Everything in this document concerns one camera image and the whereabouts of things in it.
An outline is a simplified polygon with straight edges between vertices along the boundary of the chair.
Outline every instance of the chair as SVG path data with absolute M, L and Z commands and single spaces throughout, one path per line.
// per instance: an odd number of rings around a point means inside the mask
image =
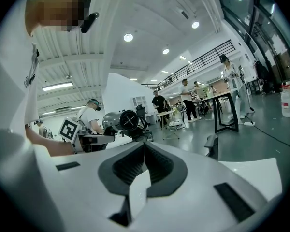
M 146 118 L 145 118 L 146 108 L 142 107 L 142 105 L 138 105 L 136 107 L 136 114 L 143 125 L 143 133 L 144 134 L 149 133 L 151 135 L 151 138 L 153 138 L 152 131 L 146 129 L 148 127 L 148 122 L 146 121 Z

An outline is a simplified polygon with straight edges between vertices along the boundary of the railing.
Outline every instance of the railing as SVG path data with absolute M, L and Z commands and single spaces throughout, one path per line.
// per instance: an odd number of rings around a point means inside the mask
M 235 51 L 235 47 L 233 46 L 231 40 L 228 40 L 219 46 L 215 47 L 214 49 L 210 50 L 209 52 L 203 54 L 202 56 L 198 57 L 190 64 L 185 65 L 183 68 L 179 69 L 178 71 L 174 72 L 174 74 L 169 75 L 165 78 L 162 82 L 156 84 L 143 84 L 148 85 L 150 89 L 158 89 L 161 90 L 168 85 L 172 84 L 173 81 L 177 81 L 183 79 L 186 75 L 200 69 L 201 67 L 209 64 L 217 59 L 219 59 L 220 55 L 228 54 L 232 51 Z

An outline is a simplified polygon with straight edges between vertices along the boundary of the plastic bottle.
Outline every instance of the plastic bottle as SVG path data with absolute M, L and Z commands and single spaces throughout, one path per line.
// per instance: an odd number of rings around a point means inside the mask
M 281 93 L 281 112 L 284 117 L 290 117 L 290 89 L 289 85 L 282 86 Z

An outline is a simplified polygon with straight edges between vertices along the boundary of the lanyard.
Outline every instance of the lanyard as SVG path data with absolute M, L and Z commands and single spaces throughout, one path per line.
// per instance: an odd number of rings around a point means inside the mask
M 29 71 L 29 75 L 26 77 L 26 79 L 24 81 L 25 87 L 28 87 L 32 83 L 32 81 L 34 80 L 35 72 L 36 72 L 36 69 L 37 69 L 37 66 L 39 63 L 38 56 L 37 56 L 37 47 L 34 43 L 32 43 L 32 46 L 33 46 L 32 64 L 31 64 L 31 68 Z

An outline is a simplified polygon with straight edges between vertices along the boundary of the water bottle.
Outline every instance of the water bottle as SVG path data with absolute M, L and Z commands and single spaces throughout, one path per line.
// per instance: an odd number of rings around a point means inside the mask
M 289 85 L 282 86 L 281 112 L 283 117 L 290 117 L 290 89 L 288 89 L 288 87 Z

